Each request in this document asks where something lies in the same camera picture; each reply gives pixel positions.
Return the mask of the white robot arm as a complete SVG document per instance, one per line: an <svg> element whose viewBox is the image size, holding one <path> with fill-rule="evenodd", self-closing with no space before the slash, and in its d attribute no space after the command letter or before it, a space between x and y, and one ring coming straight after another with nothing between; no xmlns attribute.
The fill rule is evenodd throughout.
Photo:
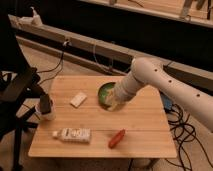
<svg viewBox="0 0 213 171"><path fill-rule="evenodd" d="M130 72L109 90L106 104L114 109L133 99L147 85L163 92L213 132L213 96L168 75L162 62L155 58L134 58Z"/></svg>

